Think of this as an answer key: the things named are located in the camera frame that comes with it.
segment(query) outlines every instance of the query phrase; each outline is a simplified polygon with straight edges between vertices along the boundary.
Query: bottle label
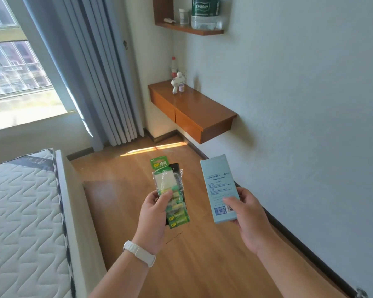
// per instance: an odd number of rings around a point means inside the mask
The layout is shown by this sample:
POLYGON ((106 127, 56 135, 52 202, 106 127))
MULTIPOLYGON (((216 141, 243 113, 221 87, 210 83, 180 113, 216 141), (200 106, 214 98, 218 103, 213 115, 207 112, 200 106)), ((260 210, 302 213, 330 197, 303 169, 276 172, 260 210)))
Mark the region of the bottle label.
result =
POLYGON ((192 16, 217 17, 221 10, 221 0, 192 0, 192 16))

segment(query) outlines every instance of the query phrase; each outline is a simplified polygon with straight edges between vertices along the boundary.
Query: mattress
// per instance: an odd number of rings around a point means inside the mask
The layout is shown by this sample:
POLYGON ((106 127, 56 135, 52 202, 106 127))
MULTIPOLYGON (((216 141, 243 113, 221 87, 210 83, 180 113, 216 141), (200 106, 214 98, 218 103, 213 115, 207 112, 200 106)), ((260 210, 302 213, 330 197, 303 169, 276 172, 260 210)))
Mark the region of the mattress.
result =
POLYGON ((0 164, 0 297, 75 297, 53 150, 0 164))

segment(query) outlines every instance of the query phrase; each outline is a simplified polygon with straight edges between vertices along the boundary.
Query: window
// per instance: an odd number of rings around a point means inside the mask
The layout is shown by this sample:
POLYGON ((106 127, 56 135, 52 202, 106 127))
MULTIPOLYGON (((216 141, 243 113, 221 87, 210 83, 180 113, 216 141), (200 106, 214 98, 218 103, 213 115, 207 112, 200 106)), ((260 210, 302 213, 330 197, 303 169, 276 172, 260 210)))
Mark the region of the window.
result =
POLYGON ((66 110, 5 0, 0 0, 0 129, 66 110))

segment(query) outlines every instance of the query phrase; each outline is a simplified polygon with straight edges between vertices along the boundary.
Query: curtain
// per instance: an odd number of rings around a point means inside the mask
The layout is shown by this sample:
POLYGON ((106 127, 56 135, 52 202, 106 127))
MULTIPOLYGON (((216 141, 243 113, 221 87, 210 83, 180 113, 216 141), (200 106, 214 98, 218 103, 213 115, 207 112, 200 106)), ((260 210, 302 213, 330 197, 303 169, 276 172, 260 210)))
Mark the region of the curtain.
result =
POLYGON ((112 0, 23 0, 95 151, 144 129, 112 0))

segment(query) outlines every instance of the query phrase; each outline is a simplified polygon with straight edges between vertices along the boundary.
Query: blue box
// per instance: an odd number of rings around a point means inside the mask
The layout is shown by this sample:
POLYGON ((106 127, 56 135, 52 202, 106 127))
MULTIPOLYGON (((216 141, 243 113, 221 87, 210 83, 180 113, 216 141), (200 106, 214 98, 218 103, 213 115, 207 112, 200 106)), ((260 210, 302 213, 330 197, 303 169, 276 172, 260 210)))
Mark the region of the blue box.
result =
POLYGON ((222 201, 223 197, 237 197, 234 178, 225 155, 201 160, 204 182, 209 195, 215 223, 236 219, 236 212, 222 201))

